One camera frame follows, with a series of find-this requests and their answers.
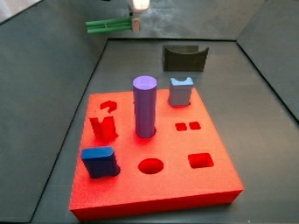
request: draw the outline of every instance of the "dark gray object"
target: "dark gray object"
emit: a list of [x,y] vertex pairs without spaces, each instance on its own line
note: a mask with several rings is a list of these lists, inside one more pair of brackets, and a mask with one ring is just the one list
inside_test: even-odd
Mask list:
[[194,208],[89,223],[296,223],[298,124],[238,44],[195,40],[108,41],[32,223],[79,223],[68,206],[89,94],[132,91],[132,77],[144,73],[155,75],[158,88],[170,88],[170,78],[163,72],[159,57],[163,45],[210,47],[210,60],[204,72],[194,80],[194,86],[210,111],[246,190],[231,206]]
[[179,81],[171,78],[170,104],[175,106],[187,106],[191,104],[192,78]]
[[299,2],[268,0],[238,43],[299,121]]
[[41,1],[0,26],[0,221],[32,218],[107,43],[92,2]]
[[199,51],[198,45],[164,45],[163,70],[166,72],[202,72],[210,48]]

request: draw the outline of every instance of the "red foam block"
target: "red foam block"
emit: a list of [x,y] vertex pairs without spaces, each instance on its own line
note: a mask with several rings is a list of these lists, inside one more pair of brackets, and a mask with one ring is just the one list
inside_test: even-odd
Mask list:
[[[148,139],[136,135],[132,92],[89,96],[79,149],[107,145],[93,135],[89,114],[102,102],[116,102],[119,137],[110,145],[120,173],[89,178],[79,152],[69,210],[80,221],[228,204],[243,191],[196,89],[186,107],[171,107],[168,95],[170,90],[158,90],[156,133]],[[186,123],[187,129],[179,131],[176,123]],[[192,129],[190,123],[200,128]]]

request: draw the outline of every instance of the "gray floor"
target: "gray floor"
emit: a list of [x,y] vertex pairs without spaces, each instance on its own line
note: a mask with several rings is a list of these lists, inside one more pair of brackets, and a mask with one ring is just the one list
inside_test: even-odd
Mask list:
[[[203,73],[164,73],[163,45],[210,48]],[[131,90],[150,74],[195,77],[219,135],[246,186],[231,206],[124,217],[110,222],[299,222],[299,127],[235,42],[110,40],[61,149],[32,223],[77,223],[68,211],[80,132],[89,94]]]

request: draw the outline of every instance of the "toy shape sorter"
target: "toy shape sorter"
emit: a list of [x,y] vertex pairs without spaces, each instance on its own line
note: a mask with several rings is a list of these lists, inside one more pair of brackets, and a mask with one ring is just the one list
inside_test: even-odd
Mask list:
[[[138,85],[134,92],[88,98],[69,200],[69,210],[80,221],[228,204],[244,189],[196,89],[191,89],[191,103],[172,107],[170,89],[156,90],[151,79],[148,91]],[[103,104],[114,105],[114,111]],[[103,114],[114,122],[100,123]],[[95,115],[110,139],[93,132],[89,118]],[[138,117],[154,120],[142,122]],[[115,170],[92,178],[83,151],[102,147],[110,147],[102,156],[112,159]]]

